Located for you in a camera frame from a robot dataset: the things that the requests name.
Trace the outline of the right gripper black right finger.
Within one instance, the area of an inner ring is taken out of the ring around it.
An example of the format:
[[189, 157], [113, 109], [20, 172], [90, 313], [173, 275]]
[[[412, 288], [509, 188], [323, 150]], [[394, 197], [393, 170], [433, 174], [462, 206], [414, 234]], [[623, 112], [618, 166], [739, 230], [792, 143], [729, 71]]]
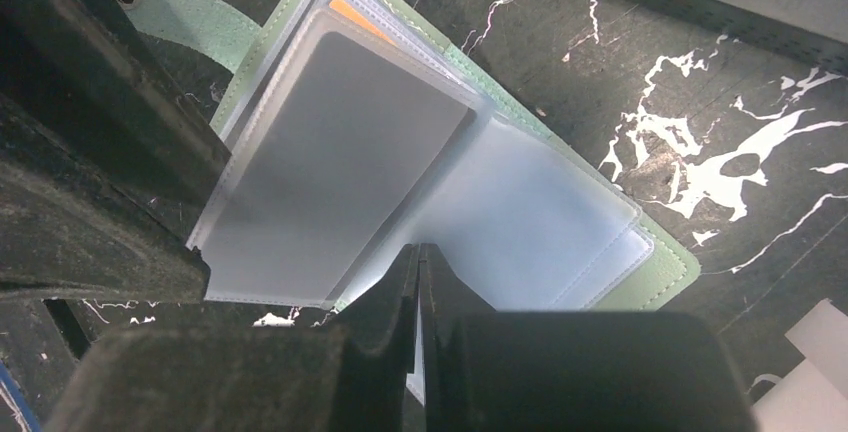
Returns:
[[498, 312], [419, 248], [430, 431], [754, 431], [721, 341], [674, 312]]

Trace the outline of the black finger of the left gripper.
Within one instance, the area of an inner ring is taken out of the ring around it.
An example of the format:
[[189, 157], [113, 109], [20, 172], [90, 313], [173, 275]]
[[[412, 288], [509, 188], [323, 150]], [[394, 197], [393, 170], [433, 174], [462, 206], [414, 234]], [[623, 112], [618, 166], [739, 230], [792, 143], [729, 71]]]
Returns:
[[1, 295], [193, 303], [210, 268], [155, 200], [199, 211], [229, 151], [144, 43], [168, 0], [1, 0]]

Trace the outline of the grey credit card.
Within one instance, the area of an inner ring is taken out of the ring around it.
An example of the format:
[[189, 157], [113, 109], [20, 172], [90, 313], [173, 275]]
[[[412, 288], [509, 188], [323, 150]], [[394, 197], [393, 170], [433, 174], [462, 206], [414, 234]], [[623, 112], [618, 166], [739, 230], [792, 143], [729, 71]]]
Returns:
[[340, 32], [300, 46], [291, 69], [202, 244], [210, 299], [327, 299], [468, 114]]

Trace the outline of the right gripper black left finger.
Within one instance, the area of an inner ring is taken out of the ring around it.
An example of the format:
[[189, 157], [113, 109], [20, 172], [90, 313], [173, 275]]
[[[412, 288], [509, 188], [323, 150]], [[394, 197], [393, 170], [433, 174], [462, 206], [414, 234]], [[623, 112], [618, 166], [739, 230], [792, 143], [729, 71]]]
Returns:
[[97, 342], [50, 431], [398, 431], [419, 249], [318, 327], [136, 327]]

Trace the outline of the green card holder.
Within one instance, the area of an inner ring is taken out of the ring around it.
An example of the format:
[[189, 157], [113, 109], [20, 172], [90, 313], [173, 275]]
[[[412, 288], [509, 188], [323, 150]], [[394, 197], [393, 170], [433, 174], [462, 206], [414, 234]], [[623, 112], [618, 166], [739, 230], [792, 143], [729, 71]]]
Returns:
[[694, 256], [644, 215], [402, 0], [346, 0], [395, 46], [332, 10], [280, 0], [258, 24], [222, 0], [168, 0], [187, 42], [232, 73], [211, 127], [231, 157], [187, 244], [198, 249], [243, 169], [236, 156], [286, 82], [302, 45], [343, 33], [464, 104], [468, 114], [331, 295], [341, 309], [407, 244], [437, 246], [458, 278], [501, 310], [655, 310], [699, 275]]

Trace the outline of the white square box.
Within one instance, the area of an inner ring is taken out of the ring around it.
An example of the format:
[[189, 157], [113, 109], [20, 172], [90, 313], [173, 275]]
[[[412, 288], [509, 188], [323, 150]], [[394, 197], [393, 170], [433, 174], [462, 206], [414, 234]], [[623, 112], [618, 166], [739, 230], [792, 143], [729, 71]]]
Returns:
[[786, 334], [802, 361], [753, 406], [760, 431], [847, 429], [847, 315], [824, 299]]

